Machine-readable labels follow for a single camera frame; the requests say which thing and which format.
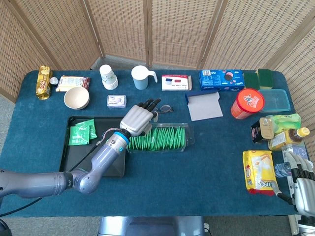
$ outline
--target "black tray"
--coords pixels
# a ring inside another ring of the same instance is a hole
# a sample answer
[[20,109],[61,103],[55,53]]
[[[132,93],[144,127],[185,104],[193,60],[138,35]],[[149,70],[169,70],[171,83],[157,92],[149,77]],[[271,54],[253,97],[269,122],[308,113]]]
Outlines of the black tray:
[[[69,146],[70,127],[75,124],[94,119],[96,129],[96,139],[90,140],[88,145],[75,145]],[[71,116],[68,119],[63,156],[60,163],[59,171],[69,171],[76,163],[78,163],[90,150],[91,148],[102,138],[103,133],[109,128],[119,128],[120,121],[123,117],[111,117],[111,116]],[[106,138],[109,138],[114,131],[108,132]],[[91,159],[94,154],[101,148],[99,145],[77,168],[82,168],[86,171],[90,171],[92,168]],[[114,161],[112,166],[104,173],[104,177],[123,177],[125,173],[125,155],[124,150],[121,155]]]

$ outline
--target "sauce bottle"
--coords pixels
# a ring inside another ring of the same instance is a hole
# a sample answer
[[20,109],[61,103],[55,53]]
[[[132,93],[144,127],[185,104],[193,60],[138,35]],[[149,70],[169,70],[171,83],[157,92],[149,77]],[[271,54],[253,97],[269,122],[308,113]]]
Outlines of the sauce bottle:
[[268,148],[271,151],[281,150],[282,147],[289,144],[299,144],[303,138],[310,134],[308,128],[287,129],[280,134],[277,134],[273,139],[268,141]]

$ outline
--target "light blue mug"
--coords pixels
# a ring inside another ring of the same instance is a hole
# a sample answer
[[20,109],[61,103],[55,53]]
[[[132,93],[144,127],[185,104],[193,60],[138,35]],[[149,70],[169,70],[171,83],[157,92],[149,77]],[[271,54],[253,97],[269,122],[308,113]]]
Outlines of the light blue mug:
[[143,90],[148,86],[148,76],[152,75],[155,82],[158,82],[157,75],[154,71],[148,70],[145,66],[138,65],[131,71],[134,85],[137,89]]

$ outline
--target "mug handle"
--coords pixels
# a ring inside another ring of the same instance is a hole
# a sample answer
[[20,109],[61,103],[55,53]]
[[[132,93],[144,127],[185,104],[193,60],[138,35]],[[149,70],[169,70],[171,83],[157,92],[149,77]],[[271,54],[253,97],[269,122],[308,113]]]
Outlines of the mug handle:
[[157,75],[154,71],[152,70],[148,70],[148,74],[149,75],[152,75],[154,77],[154,80],[156,81],[156,83],[158,82],[158,78],[157,78]]

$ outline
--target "white bowl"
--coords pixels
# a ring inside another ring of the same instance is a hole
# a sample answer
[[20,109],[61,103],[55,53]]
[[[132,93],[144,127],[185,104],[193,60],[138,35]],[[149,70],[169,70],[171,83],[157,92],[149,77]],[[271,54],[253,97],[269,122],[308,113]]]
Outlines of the white bowl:
[[81,110],[88,105],[90,95],[86,88],[74,87],[65,93],[63,101],[68,108]]

